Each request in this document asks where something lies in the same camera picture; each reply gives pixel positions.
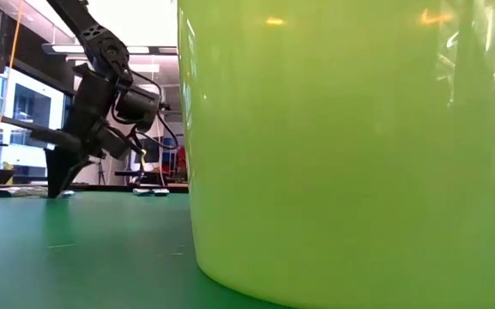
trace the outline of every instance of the green table surface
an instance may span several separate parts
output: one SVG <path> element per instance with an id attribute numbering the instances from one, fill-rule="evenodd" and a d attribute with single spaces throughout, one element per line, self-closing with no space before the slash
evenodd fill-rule
<path id="1" fill-rule="evenodd" d="M 283 307 L 197 268 L 187 195 L 85 192 L 0 199 L 0 308 Z"/>

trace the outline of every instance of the orange cable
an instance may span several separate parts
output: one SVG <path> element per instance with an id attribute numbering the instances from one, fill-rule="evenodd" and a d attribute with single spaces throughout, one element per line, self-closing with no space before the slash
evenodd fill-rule
<path id="1" fill-rule="evenodd" d="M 5 103 L 7 102 L 7 90 L 9 89 L 10 73 L 11 70 L 13 69 L 13 62 L 15 61 L 16 43 L 18 42 L 18 33 L 20 32 L 21 29 L 23 6 L 24 6 L 24 0 L 21 0 L 20 5 L 18 6 L 18 16 L 16 17 L 16 29 L 15 29 L 15 37 L 13 38 L 13 48 L 10 52 L 9 74 L 7 75 L 7 83 L 5 84 L 5 89 L 3 92 L 3 103 L 1 105 L 0 123 L 3 120 L 3 114 L 5 113 Z"/>

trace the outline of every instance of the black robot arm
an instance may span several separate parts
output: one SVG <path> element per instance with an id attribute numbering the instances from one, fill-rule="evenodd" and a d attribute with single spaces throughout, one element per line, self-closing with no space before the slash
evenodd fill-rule
<path id="1" fill-rule="evenodd" d="M 90 164 L 89 156 L 124 158 L 131 149 L 141 152 L 136 131 L 152 126 L 160 96 L 133 86 L 129 52 L 111 31 L 102 27 L 80 0 L 47 0 L 78 38 L 88 61 L 75 67 L 82 80 L 61 130 L 10 121 L 31 130 L 31 137 L 55 145 L 46 149 L 49 197 L 57 197 Z M 133 124 L 129 135 L 112 128 L 106 116 L 112 111 L 122 124 Z"/>

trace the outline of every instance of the green bucket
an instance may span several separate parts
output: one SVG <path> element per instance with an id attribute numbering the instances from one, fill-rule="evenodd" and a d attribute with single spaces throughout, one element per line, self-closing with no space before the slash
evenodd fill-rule
<path id="1" fill-rule="evenodd" d="M 495 309 L 495 1 L 179 0 L 197 260 L 306 308 Z"/>

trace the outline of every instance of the table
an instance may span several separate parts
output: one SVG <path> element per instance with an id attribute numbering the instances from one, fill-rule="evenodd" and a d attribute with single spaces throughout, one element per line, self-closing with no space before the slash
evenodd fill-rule
<path id="1" fill-rule="evenodd" d="M 188 195 L 0 199 L 0 308 L 284 308 L 196 266 Z"/>

